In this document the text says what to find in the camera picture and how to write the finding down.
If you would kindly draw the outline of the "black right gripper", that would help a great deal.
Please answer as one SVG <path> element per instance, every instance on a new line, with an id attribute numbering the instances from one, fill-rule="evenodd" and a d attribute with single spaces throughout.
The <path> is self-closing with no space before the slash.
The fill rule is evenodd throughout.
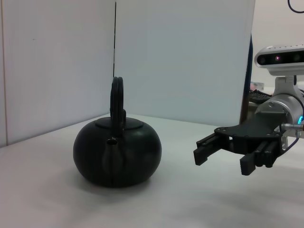
<path id="1" fill-rule="evenodd" d="M 230 152 L 249 152 L 240 159 L 242 175 L 248 176 L 263 165 L 272 168 L 282 150 L 282 133 L 275 132 L 275 128 L 286 122 L 286 115 L 254 115 L 239 125 L 217 128 L 196 142 L 195 164 L 202 165 L 222 145 Z"/>

